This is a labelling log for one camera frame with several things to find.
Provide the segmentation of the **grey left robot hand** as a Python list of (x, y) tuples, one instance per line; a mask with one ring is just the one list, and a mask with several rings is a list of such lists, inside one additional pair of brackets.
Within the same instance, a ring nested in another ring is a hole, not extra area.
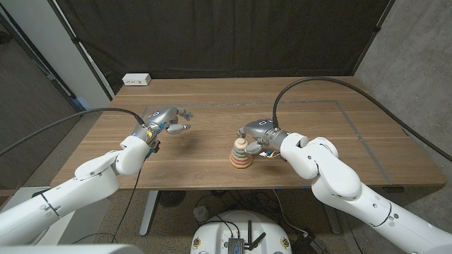
[(150, 114), (145, 120), (144, 126), (137, 128), (132, 136), (151, 144), (157, 139), (157, 135), (163, 131), (170, 135), (176, 135), (189, 129), (189, 124), (178, 123), (178, 116), (189, 121), (194, 115), (190, 111), (176, 106), (165, 107)]

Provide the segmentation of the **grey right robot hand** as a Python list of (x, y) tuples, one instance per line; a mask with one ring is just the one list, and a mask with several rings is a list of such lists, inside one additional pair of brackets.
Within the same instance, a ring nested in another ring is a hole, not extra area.
[(265, 148), (280, 151), (283, 140), (288, 136), (288, 132), (273, 126), (270, 119), (259, 119), (252, 121), (237, 131), (237, 136), (245, 138), (251, 136), (254, 141), (249, 143), (244, 151), (248, 154), (258, 154)]

